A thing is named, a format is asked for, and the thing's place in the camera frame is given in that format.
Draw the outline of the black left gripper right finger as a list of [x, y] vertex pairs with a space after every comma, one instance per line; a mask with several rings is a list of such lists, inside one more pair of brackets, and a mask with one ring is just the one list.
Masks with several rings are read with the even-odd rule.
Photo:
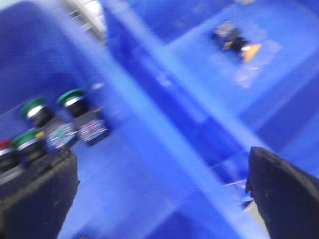
[[319, 237], [319, 180], [273, 152], [253, 146], [245, 191], [272, 239]]

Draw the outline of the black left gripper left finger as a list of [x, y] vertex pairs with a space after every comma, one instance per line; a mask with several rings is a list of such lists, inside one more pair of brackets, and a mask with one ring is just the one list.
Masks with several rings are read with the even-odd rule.
[[67, 147], [1, 174], [0, 237], [57, 238], [78, 186], [78, 159]]

